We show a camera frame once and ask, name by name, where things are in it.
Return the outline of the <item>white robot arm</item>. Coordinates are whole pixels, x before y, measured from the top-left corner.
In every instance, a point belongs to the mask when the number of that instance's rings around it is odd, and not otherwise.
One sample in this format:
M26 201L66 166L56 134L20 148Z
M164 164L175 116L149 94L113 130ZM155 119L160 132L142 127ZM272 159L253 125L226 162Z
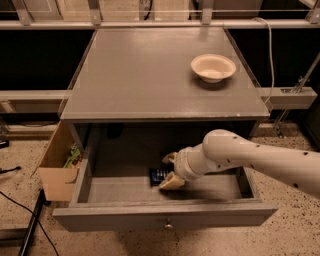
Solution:
M257 144L224 129L207 133L197 146L167 154L163 162L172 163L173 170L160 183L162 190L176 190L208 173L246 167L320 198L318 152Z

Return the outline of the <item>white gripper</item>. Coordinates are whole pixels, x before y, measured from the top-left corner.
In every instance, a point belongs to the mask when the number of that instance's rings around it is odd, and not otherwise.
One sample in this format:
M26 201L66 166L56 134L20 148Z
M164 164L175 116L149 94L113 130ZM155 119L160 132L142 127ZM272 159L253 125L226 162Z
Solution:
M164 164L174 164L174 172L170 172L166 178L160 183L161 190L177 190L185 185L186 181L193 181L200 178L188 163L188 154L191 148L187 147L179 152L172 152L165 155L162 159Z

